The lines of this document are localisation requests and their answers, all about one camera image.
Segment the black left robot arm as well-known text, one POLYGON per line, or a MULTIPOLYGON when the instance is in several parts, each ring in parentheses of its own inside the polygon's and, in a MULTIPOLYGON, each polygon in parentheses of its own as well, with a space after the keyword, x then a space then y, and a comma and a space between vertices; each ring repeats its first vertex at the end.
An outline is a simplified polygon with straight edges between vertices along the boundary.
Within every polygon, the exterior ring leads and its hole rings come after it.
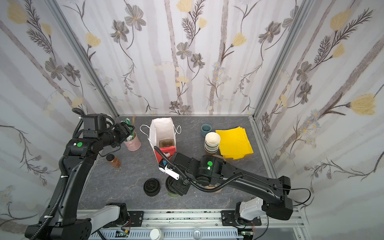
POLYGON ((106 114, 85 114, 80 108, 72 139, 59 160, 60 178, 38 224, 29 225, 29 240, 87 240, 109 223, 120 223, 127 214, 125 204, 108 205, 88 217, 77 217, 79 200, 89 172, 105 147, 119 147, 135 130, 125 122, 115 123, 106 114))

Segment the brown syrup bottle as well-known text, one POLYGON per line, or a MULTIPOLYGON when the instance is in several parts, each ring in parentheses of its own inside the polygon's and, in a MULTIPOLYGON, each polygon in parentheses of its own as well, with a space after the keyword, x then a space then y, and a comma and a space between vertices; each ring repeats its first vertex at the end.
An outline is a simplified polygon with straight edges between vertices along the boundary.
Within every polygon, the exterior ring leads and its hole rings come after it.
POLYGON ((121 166, 121 161, 113 154, 108 154, 106 160, 114 167, 119 168, 121 166))

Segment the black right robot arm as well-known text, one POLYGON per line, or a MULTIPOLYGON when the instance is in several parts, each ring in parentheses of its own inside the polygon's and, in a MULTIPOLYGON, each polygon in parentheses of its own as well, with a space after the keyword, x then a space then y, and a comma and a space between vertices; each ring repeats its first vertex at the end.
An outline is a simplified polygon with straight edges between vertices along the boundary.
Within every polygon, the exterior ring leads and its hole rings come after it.
POLYGON ((250 201, 238 202, 232 217, 222 216, 223 225, 255 226, 260 216, 288 221, 294 207, 300 205, 289 198, 293 188, 290 178, 286 176, 277 179, 262 177, 239 169, 215 155, 204 155, 197 160, 181 153, 174 153, 168 158, 159 147, 154 147, 154 152, 161 157, 159 166, 162 171, 169 175, 172 194, 184 196, 190 187, 205 193, 216 193, 230 187, 254 196, 250 201))

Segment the black cup lid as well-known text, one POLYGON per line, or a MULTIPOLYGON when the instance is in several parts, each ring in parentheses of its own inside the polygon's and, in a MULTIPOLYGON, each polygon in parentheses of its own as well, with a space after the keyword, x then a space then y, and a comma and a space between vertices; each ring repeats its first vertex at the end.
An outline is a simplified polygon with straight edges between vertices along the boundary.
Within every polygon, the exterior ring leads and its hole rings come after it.
POLYGON ((171 186, 171 184, 172 184, 172 180, 173 180, 173 178, 170 177, 170 176, 167 177, 167 179, 166 179, 166 189, 167 189, 167 191, 170 192, 170 193, 173 193, 172 186, 171 186))

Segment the single pulp cup carrier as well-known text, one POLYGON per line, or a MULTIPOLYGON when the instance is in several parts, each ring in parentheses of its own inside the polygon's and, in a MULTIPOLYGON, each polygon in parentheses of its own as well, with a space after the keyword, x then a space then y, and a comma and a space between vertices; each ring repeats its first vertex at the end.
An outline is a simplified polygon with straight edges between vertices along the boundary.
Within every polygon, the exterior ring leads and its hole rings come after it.
POLYGON ((175 141, 173 139, 163 139, 159 141, 160 148, 174 147, 175 141))

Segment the red white paper bag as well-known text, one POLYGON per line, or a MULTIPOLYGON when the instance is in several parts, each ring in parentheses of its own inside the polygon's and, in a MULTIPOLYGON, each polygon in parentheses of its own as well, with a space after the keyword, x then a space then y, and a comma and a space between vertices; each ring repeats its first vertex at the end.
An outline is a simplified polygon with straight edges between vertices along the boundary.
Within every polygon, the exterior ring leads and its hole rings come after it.
POLYGON ((176 135, 182 132, 181 126, 175 126, 172 118, 156 118, 151 121, 150 126, 141 125, 140 131, 147 136, 152 147, 159 147, 159 141, 163 139, 173 139, 174 147, 160 148, 160 150, 170 158, 176 151, 176 135))

